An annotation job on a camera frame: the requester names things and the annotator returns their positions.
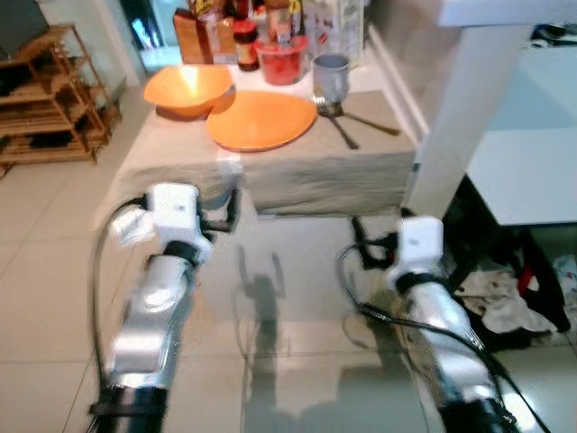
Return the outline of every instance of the orange plate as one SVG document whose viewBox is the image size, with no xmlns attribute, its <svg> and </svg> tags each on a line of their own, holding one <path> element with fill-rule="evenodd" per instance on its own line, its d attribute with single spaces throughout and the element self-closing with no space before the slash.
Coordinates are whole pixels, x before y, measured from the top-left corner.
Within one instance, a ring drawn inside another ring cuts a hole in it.
<svg viewBox="0 0 577 433">
<path fill-rule="evenodd" d="M 177 115 L 194 117 L 208 113 L 233 85 L 226 66 L 168 66 L 144 89 L 144 99 Z"/>
<path fill-rule="evenodd" d="M 262 152 L 295 140 L 315 119 L 315 105 L 300 97 L 239 90 L 219 100 L 206 127 L 229 151 Z"/>
</svg>

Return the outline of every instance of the beige tablecloth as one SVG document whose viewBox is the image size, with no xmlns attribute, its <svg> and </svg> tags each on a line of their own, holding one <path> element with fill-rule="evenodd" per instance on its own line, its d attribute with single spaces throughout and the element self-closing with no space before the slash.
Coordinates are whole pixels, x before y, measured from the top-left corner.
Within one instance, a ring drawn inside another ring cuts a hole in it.
<svg viewBox="0 0 577 433">
<path fill-rule="evenodd" d="M 379 91 L 351 94 L 344 107 L 398 127 Z M 236 171 L 260 212 L 369 215 L 398 205 L 414 160 L 409 139 L 348 118 L 339 122 L 361 146 L 359 151 L 350 150 L 329 120 L 319 117 L 293 143 L 268 152 L 237 154 L 212 141 L 205 121 L 179 123 L 152 112 L 116 173 L 96 223 L 120 202 L 158 182 L 191 182 L 204 198 L 216 198 L 228 190 Z"/>
</svg>

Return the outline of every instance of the tiled floor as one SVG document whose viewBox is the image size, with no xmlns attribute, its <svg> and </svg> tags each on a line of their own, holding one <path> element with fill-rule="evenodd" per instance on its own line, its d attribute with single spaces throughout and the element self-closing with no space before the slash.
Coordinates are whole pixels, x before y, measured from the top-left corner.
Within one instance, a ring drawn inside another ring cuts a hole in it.
<svg viewBox="0 0 577 433">
<path fill-rule="evenodd" d="M 138 90 L 129 90 L 122 106 L 124 120 L 98 166 L 17 167 L 0 180 L 3 433 L 87 427 L 87 405 L 96 397 L 87 340 L 88 227 L 149 110 Z M 219 236 L 199 274 L 165 430 L 438 431 L 434 420 L 425 421 L 395 339 L 352 317 L 338 290 L 334 256 L 350 239 L 346 222 L 257 221 L 243 204 L 237 233 Z M 387 218 L 371 224 L 385 230 Z M 105 341 L 150 247 L 106 249 Z M 362 281 L 374 284 L 374 275 Z M 553 432 L 575 428 L 573 349 L 499 356 Z M 523 413 L 525 431 L 538 431 Z"/>
</svg>

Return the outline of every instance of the red container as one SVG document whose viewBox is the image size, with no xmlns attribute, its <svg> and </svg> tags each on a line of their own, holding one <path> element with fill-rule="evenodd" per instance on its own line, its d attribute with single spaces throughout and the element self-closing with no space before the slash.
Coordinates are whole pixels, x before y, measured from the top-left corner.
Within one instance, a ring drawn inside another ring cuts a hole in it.
<svg viewBox="0 0 577 433">
<path fill-rule="evenodd" d="M 262 41 L 255 42 L 254 47 L 267 83 L 295 84 L 307 73 L 308 41 L 305 36 L 295 36 L 288 47 Z"/>
</svg>

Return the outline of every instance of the metal cup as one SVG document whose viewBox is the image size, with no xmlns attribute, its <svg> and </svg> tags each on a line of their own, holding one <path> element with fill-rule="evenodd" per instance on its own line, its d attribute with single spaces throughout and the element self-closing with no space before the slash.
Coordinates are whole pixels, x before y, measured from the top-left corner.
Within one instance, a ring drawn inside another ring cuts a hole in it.
<svg viewBox="0 0 577 433">
<path fill-rule="evenodd" d="M 321 54 L 313 61 L 313 93 L 329 104 L 343 102 L 349 92 L 349 58 Z"/>
</svg>

